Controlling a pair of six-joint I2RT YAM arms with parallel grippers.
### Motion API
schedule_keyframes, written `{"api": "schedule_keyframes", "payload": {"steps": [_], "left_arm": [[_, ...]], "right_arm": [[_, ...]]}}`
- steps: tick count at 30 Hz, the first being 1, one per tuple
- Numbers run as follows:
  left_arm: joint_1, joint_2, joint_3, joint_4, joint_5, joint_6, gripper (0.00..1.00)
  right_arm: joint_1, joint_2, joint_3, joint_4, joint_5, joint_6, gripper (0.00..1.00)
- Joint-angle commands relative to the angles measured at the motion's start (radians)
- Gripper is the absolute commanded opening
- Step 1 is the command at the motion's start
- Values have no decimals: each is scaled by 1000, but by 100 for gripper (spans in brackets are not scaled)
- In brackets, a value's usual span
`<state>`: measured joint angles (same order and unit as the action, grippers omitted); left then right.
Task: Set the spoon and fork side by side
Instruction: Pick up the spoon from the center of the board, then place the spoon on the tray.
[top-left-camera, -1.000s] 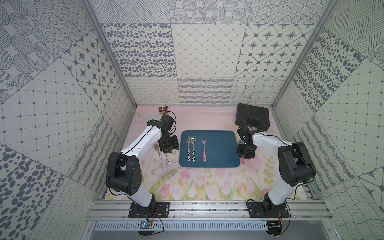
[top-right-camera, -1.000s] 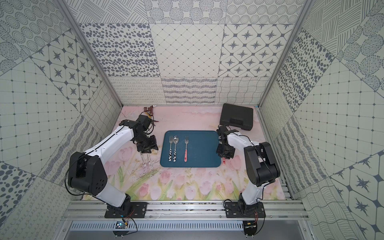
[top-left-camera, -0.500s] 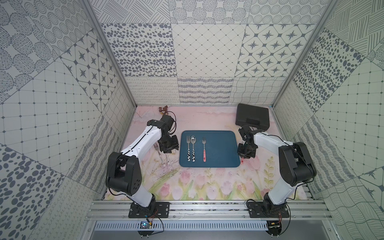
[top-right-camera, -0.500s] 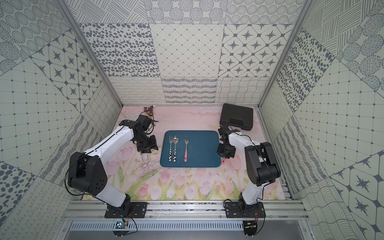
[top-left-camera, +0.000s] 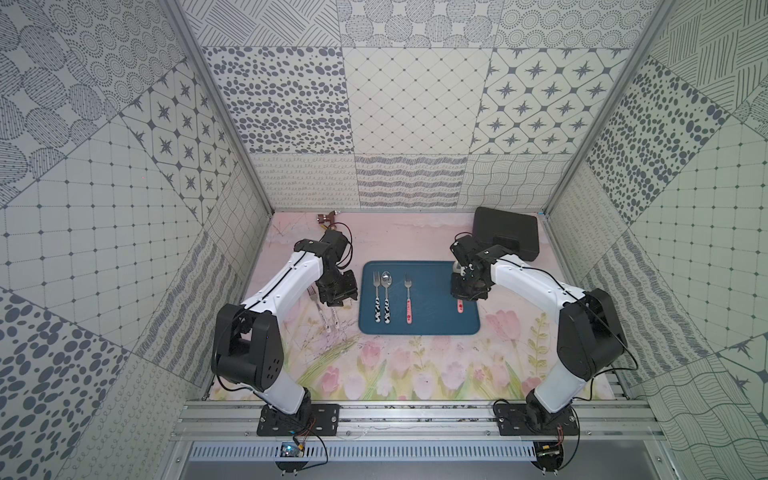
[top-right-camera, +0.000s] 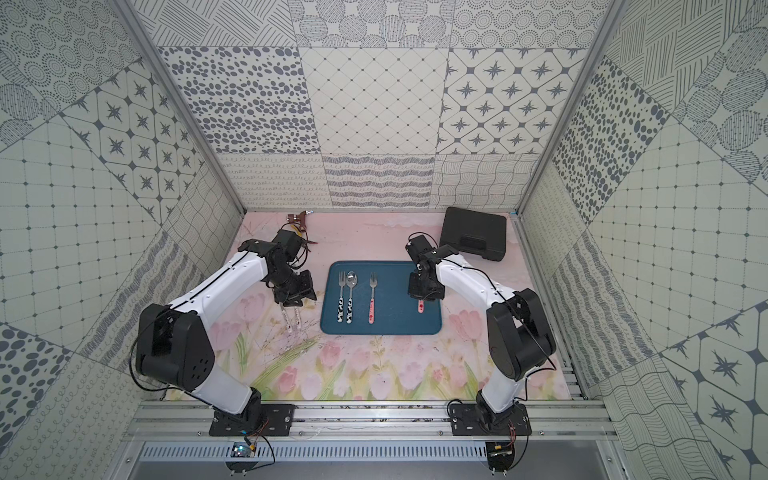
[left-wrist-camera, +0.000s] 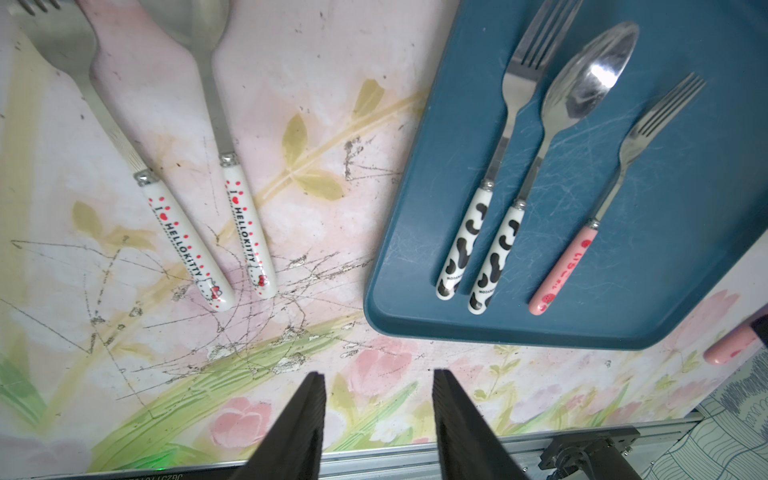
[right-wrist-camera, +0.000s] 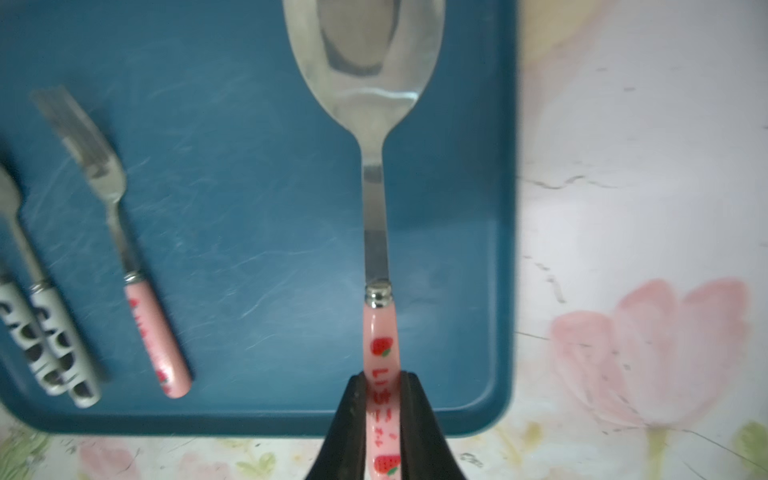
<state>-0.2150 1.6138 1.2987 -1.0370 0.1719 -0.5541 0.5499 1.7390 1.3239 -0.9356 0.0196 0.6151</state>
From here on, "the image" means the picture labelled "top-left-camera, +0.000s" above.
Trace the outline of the cow pattern fork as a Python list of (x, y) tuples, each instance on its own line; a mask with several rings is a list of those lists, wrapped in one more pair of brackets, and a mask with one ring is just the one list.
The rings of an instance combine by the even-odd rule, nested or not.
[(374, 284), (374, 310), (375, 310), (375, 323), (381, 322), (381, 302), (380, 302), (380, 287), (381, 287), (381, 275), (379, 271), (373, 272), (373, 284)]

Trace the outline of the cow pattern spoon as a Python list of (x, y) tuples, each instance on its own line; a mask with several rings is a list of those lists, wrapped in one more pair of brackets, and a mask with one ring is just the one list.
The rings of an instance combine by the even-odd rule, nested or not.
[(391, 309), (390, 309), (390, 299), (389, 299), (389, 289), (392, 285), (392, 275), (389, 271), (384, 271), (381, 274), (381, 283), (385, 290), (385, 300), (384, 300), (384, 322), (386, 324), (389, 324), (391, 322)]

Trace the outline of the pink strawberry fork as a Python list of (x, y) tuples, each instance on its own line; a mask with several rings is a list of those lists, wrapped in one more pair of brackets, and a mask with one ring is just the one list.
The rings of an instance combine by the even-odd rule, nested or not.
[(408, 325), (413, 323), (413, 311), (412, 311), (412, 299), (411, 299), (411, 287), (412, 278), (409, 275), (404, 277), (404, 286), (406, 288), (406, 322)]

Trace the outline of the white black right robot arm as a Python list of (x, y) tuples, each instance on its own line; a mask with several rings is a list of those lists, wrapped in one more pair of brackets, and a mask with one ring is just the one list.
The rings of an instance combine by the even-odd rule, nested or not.
[(465, 302), (485, 300), (503, 287), (538, 307), (557, 325), (557, 361), (539, 386), (526, 395), (526, 414), (542, 428), (565, 413), (588, 382), (629, 352), (612, 297), (562, 283), (524, 262), (512, 250), (482, 246), (473, 236), (450, 246), (455, 258), (451, 294)]

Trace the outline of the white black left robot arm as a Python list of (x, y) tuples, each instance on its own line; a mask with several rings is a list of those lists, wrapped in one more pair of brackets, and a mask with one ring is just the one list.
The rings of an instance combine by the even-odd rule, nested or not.
[(242, 304), (226, 304), (216, 316), (210, 368), (220, 385), (247, 390), (283, 417), (304, 425), (311, 395), (283, 370), (280, 320), (310, 286), (328, 307), (358, 298), (354, 273), (346, 268), (351, 240), (327, 230), (319, 240), (297, 242), (283, 268)]

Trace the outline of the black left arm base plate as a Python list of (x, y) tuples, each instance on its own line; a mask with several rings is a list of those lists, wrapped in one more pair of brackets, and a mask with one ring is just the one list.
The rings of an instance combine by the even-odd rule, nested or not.
[(303, 435), (307, 430), (320, 437), (337, 434), (341, 406), (305, 401), (294, 414), (286, 414), (274, 406), (261, 409), (257, 435), (288, 437)]

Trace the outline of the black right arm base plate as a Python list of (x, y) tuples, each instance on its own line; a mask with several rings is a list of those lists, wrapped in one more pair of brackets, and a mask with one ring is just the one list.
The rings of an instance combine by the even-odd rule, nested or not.
[(576, 436), (580, 427), (572, 409), (567, 406), (550, 413), (538, 404), (510, 403), (497, 400), (492, 412), (501, 436)]

